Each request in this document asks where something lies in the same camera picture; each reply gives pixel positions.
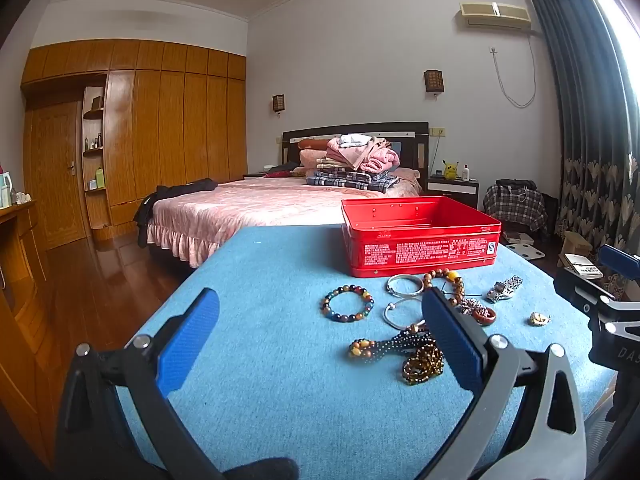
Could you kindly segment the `silver metal wristwatch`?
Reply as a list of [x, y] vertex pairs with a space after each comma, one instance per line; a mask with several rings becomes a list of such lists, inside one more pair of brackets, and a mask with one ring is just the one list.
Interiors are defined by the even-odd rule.
[[494, 286], [488, 290], [485, 299], [493, 304], [511, 299], [521, 284], [523, 284], [523, 280], [517, 275], [504, 281], [495, 282]]

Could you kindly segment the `silver bangle clasp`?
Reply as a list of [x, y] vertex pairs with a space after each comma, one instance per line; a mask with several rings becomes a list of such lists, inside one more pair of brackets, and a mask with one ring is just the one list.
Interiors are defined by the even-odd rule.
[[392, 301], [384, 308], [382, 317], [383, 321], [394, 330], [408, 330], [413, 326], [425, 325], [420, 298]]

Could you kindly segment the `small wooden stool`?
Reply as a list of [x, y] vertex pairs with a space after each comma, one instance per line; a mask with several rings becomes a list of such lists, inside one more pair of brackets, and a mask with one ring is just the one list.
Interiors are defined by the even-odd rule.
[[565, 231], [563, 233], [563, 245], [560, 252], [561, 256], [573, 254], [589, 257], [591, 253], [592, 245], [579, 233], [573, 231]]

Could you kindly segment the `dark patterned curtain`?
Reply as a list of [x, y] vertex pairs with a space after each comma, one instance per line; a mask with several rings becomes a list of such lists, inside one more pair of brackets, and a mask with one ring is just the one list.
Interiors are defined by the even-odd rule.
[[639, 90], [598, 0], [532, 0], [558, 98], [558, 227], [594, 248], [639, 250]]

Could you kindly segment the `wooden side cabinet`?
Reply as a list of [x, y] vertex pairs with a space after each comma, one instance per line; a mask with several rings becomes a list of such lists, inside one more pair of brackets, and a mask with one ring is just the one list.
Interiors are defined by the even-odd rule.
[[51, 287], [34, 202], [1, 211], [1, 405], [38, 460], [51, 465], [49, 383], [37, 360]]

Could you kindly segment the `black white nightstand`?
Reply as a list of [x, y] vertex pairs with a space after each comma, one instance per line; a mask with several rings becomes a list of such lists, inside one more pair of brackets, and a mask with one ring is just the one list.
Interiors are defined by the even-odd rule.
[[480, 184], [473, 180], [447, 180], [442, 176], [431, 176], [426, 182], [425, 193], [446, 196], [466, 206], [477, 208], [480, 200]]

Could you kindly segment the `yellow Pikachu toy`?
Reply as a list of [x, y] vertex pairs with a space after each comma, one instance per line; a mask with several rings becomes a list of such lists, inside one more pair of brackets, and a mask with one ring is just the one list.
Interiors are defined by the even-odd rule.
[[442, 170], [442, 177], [447, 181], [454, 181], [458, 178], [458, 162], [446, 162], [444, 160], [442, 162], [444, 164], [444, 169]]

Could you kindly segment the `silver bangle near box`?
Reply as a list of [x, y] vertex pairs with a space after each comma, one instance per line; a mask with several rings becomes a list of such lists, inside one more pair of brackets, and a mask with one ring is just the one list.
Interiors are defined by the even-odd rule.
[[387, 279], [385, 290], [396, 298], [414, 298], [424, 292], [424, 283], [412, 274], [396, 274]]

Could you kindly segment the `blue table mat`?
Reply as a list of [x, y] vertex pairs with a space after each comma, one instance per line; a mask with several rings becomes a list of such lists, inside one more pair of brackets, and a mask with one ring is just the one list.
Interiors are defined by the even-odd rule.
[[361, 322], [335, 323], [319, 310], [358, 311], [337, 226], [245, 228], [192, 273], [143, 324], [155, 334], [204, 288], [220, 313], [182, 387], [169, 400], [220, 470], [285, 456], [304, 479], [412, 479], [469, 406], [450, 370], [424, 384], [402, 381], [400, 356], [360, 365], [358, 338], [387, 339], [390, 301], [380, 278]]

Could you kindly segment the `red metal tin box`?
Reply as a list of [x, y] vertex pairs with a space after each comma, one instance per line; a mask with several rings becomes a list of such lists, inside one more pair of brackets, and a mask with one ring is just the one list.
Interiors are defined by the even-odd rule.
[[360, 198], [341, 208], [357, 278], [477, 268], [497, 258], [501, 222], [446, 196]]

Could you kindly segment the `pink covered bed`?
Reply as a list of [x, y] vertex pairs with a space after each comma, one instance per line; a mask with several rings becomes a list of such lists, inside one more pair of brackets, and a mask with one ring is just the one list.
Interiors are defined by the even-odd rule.
[[392, 176], [397, 182], [385, 193], [308, 185], [303, 178], [261, 177], [165, 198], [154, 204], [146, 241], [196, 269], [236, 232], [249, 226], [341, 224], [343, 200], [421, 194], [416, 170], [399, 168]]

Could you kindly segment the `white electric kettle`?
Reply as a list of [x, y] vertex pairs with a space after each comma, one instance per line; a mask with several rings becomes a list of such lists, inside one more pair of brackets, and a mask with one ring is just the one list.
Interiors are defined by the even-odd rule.
[[12, 200], [13, 183], [8, 172], [0, 174], [0, 208], [9, 208], [13, 205]]

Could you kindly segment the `pile of folded clothes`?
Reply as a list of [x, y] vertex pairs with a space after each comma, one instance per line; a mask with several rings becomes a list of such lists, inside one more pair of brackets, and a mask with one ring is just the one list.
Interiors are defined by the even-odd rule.
[[298, 142], [306, 183], [329, 188], [356, 188], [385, 194], [400, 180], [400, 158], [392, 144], [367, 133]]

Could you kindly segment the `wall lamp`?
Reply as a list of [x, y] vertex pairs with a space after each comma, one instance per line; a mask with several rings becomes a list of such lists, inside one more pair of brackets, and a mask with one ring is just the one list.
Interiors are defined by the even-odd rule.
[[441, 70], [426, 70], [423, 76], [427, 93], [441, 94], [445, 92], [444, 75]]
[[276, 94], [271, 99], [272, 99], [273, 113], [280, 114], [285, 111], [285, 95], [284, 94]]

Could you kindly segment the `wall air conditioner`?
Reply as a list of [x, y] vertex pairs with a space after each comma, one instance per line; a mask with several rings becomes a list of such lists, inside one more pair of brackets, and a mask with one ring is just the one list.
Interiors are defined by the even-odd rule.
[[498, 2], [462, 2], [460, 14], [468, 26], [529, 30], [532, 20], [524, 6]]

